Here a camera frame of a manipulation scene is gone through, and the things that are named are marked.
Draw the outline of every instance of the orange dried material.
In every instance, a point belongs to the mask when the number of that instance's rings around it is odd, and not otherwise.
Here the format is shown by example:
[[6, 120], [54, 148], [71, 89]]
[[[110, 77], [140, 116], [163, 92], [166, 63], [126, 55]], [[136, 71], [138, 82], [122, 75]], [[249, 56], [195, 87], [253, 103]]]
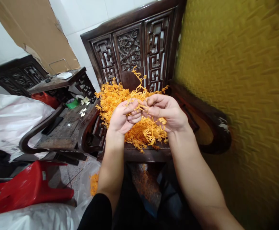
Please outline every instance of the orange dried material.
[[[132, 72], [139, 79], [140, 85], [130, 92], [128, 89], [124, 89], [122, 84], [116, 84], [116, 79], [113, 78], [113, 85], [109, 83], [103, 84], [101, 86], [101, 91], [95, 93], [97, 98], [100, 98], [100, 105], [97, 105], [97, 109], [100, 110], [100, 116], [103, 120], [103, 123], [107, 128], [109, 128], [111, 116], [115, 108], [123, 101], [128, 101], [127, 105], [132, 102], [134, 99], [140, 101], [145, 100], [153, 94], [162, 94], [165, 93], [165, 90], [168, 89], [168, 86], [163, 88], [161, 91], [148, 92], [145, 87], [142, 86], [143, 80], [147, 78], [145, 75], [141, 78], [141, 73], [136, 72], [136, 66], [133, 68]], [[146, 106], [138, 105], [135, 110], [143, 110]], [[141, 153], [144, 153], [143, 149], [146, 149], [148, 145], [151, 145], [154, 149], [159, 149], [155, 145], [156, 140], [162, 141], [163, 138], [167, 137], [165, 131], [166, 120], [164, 118], [159, 118], [159, 121], [163, 124], [157, 125], [150, 117], [142, 116], [141, 121], [136, 123], [130, 131], [125, 135], [125, 142], [133, 144]]]
[[93, 176], [90, 176], [90, 184], [91, 184], [91, 196], [96, 195], [97, 189], [98, 189], [98, 180], [99, 180], [99, 174], [94, 174]]

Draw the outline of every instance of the wooden chair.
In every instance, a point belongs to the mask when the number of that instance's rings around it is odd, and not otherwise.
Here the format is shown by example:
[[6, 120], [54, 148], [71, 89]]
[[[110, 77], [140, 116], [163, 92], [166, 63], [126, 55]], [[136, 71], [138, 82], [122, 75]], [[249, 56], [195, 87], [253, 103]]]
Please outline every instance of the wooden chair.
[[[78, 165], [79, 160], [86, 160], [86, 155], [90, 153], [95, 152], [97, 156], [103, 149], [102, 136], [105, 130], [100, 129], [99, 111], [96, 108], [98, 102], [99, 100], [96, 100], [94, 104], [87, 106], [84, 117], [79, 114], [84, 107], [78, 106], [71, 110], [61, 104], [47, 119], [22, 137], [19, 143], [20, 150], [27, 154], [54, 151], [57, 153], [55, 160], [74, 165]], [[58, 116], [63, 117], [61, 123], [49, 135], [43, 135], [35, 148], [29, 147], [29, 140], [53, 123]]]
[[[174, 75], [181, 21], [186, 0], [162, 0], [149, 3], [109, 20], [81, 35], [99, 85], [122, 83], [136, 89], [139, 82], [131, 72], [147, 75], [143, 86], [149, 91], [170, 85], [167, 94], [174, 97], [187, 114], [202, 152], [220, 154], [229, 149], [231, 135], [226, 115], [171, 81]], [[124, 158], [137, 162], [164, 162], [171, 159], [169, 145], [157, 143], [141, 154], [126, 144]]]

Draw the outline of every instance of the red plastic bag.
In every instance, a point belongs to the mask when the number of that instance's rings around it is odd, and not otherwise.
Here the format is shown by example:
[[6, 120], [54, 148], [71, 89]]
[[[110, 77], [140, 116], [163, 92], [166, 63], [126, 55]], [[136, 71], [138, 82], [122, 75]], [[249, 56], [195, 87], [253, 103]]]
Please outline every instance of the red plastic bag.
[[56, 109], [60, 105], [60, 103], [54, 97], [46, 94], [45, 92], [32, 94], [31, 98], [44, 102], [54, 109]]

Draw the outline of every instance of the red plastic stool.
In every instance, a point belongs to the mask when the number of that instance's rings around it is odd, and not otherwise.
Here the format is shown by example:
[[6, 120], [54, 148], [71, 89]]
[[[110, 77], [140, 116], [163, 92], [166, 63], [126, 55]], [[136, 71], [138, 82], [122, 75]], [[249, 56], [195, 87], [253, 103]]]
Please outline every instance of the red plastic stool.
[[48, 186], [47, 168], [63, 163], [35, 161], [12, 180], [0, 183], [0, 213], [47, 202], [72, 199], [73, 189]]

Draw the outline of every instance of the black pants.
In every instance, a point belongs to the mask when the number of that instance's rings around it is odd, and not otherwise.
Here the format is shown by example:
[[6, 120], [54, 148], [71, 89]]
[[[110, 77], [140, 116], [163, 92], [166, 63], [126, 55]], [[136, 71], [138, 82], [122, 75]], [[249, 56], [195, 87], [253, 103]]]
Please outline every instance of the black pants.
[[112, 228], [122, 229], [201, 229], [189, 209], [178, 184], [173, 161], [167, 163], [158, 176], [161, 202], [157, 218], [146, 210], [133, 182], [131, 171], [124, 165], [124, 180], [120, 199], [114, 214]]

